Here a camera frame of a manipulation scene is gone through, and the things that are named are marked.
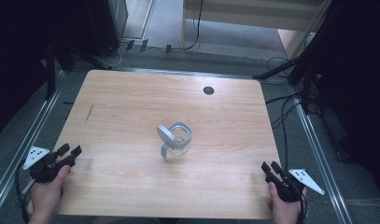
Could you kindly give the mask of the clear glass jug grey lid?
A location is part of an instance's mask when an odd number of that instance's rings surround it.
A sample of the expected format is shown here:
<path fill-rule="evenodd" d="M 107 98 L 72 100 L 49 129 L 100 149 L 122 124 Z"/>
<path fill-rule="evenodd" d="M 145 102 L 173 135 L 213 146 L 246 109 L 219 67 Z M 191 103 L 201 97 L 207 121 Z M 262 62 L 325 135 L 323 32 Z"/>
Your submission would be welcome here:
<path fill-rule="evenodd" d="M 157 134 L 162 140 L 161 156 L 164 160 L 180 158 L 190 149 L 192 129 L 184 122 L 175 122 L 168 128 L 159 125 Z"/>

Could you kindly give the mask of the black tripod stand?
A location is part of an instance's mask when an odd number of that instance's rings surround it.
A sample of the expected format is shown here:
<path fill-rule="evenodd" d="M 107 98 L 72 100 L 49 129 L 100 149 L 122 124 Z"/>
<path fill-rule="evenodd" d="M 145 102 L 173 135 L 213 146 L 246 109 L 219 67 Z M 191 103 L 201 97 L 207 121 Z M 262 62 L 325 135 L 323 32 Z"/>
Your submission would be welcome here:
<path fill-rule="evenodd" d="M 301 106 L 303 108 L 303 111 L 306 114 L 309 114 L 310 109 L 308 108 L 308 106 L 311 102 L 310 87 L 311 87 L 312 76 L 315 73 L 314 65 L 317 59 L 317 55 L 318 55 L 317 49 L 314 47 L 308 46 L 298 57 L 292 60 L 287 60 L 285 63 L 277 66 L 271 71 L 268 71 L 261 75 L 255 75 L 253 76 L 253 78 L 256 80 L 264 80 L 269 77 L 273 77 L 277 75 L 278 73 L 284 72 L 289 68 L 292 68 L 288 77 L 289 85 L 295 86 L 301 80 L 303 80 Z"/>
<path fill-rule="evenodd" d="M 75 66 L 74 61 L 71 57 L 72 54 L 76 54 L 81 59 L 95 66 L 97 69 L 109 69 L 109 66 L 103 66 L 101 63 L 93 59 L 91 55 L 76 48 L 74 45 L 68 43 L 67 41 L 50 40 L 46 47 L 47 100 L 49 100 L 52 97 L 52 94 L 57 90 L 55 62 L 58 62 L 63 70 L 72 71 Z"/>

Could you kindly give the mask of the person's right hand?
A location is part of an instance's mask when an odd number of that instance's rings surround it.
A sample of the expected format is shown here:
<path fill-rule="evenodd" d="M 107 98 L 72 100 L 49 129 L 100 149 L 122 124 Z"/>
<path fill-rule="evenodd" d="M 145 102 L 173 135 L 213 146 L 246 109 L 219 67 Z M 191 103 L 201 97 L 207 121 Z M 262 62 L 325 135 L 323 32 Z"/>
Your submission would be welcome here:
<path fill-rule="evenodd" d="M 273 224 L 302 224 L 304 217 L 301 203 L 282 201 L 273 182 L 268 184 L 270 201 L 267 203 L 272 210 Z"/>

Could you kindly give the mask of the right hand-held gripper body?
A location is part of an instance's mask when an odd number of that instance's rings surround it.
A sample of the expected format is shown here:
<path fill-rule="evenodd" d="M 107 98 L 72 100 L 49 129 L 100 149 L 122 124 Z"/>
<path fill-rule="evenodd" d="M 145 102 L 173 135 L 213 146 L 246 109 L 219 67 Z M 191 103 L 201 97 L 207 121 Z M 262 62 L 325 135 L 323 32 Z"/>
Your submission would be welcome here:
<path fill-rule="evenodd" d="M 265 174 L 265 181 L 275 184 L 277 194 L 284 202 L 298 202 L 305 187 L 314 190 L 320 195 L 325 194 L 325 191 L 304 169 L 290 169 L 289 173 L 281 178 L 274 175 L 271 170 L 265 171 Z"/>

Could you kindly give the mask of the dark cabinet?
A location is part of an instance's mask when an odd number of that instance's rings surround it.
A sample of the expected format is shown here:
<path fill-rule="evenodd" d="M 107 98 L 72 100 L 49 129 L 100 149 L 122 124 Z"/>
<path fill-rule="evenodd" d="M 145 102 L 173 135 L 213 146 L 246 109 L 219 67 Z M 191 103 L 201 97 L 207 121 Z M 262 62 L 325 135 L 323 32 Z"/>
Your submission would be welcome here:
<path fill-rule="evenodd" d="M 86 0 L 91 15 L 95 55 L 106 55 L 120 44 L 128 20 L 126 0 Z"/>

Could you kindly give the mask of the person's left hand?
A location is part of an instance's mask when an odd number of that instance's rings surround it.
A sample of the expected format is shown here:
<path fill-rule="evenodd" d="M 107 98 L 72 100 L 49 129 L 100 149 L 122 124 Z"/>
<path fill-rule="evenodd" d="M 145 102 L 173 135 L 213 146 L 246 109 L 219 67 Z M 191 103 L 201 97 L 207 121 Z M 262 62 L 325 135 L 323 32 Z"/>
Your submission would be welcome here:
<path fill-rule="evenodd" d="M 28 224 L 51 224 L 58 214 L 61 204 L 61 195 L 65 188 L 65 179 L 71 168 L 63 166 L 55 179 L 49 183 L 34 183 L 30 189 L 30 197 L 33 205 Z"/>

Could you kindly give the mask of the aluminium floor rail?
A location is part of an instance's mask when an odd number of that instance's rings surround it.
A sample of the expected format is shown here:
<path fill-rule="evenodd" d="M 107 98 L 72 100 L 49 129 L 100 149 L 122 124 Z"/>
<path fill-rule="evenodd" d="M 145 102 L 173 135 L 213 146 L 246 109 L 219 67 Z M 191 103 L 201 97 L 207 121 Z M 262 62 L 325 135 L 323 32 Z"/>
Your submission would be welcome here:
<path fill-rule="evenodd" d="M 41 132 L 49 114 L 54 107 L 57 99 L 62 91 L 63 83 L 66 79 L 66 74 L 63 70 L 58 73 L 56 77 L 56 91 L 50 96 L 48 100 L 45 100 L 40 107 L 32 125 L 24 136 L 21 144 L 15 150 L 13 158 L 10 160 L 9 165 L 0 179 L 0 208 L 4 203 L 10 189 L 14 183 L 14 175 L 20 161 L 27 155 L 28 150 L 34 144 L 36 138 Z"/>
<path fill-rule="evenodd" d="M 297 111 L 339 224 L 353 224 L 353 220 L 345 204 L 345 199 L 334 178 L 323 148 L 319 143 L 313 123 L 300 105 L 297 106 Z"/>

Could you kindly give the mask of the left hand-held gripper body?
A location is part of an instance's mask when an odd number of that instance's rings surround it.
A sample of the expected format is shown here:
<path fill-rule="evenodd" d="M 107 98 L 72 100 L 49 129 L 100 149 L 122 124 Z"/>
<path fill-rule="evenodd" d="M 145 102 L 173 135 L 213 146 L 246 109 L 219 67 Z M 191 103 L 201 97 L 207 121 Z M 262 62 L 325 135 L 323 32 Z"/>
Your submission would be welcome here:
<path fill-rule="evenodd" d="M 49 183 L 53 181 L 62 167 L 65 165 L 73 167 L 76 164 L 76 158 L 71 155 L 71 152 L 67 157 L 58 160 L 60 156 L 56 151 L 31 147 L 22 169 L 29 170 L 30 176 L 35 182 Z"/>

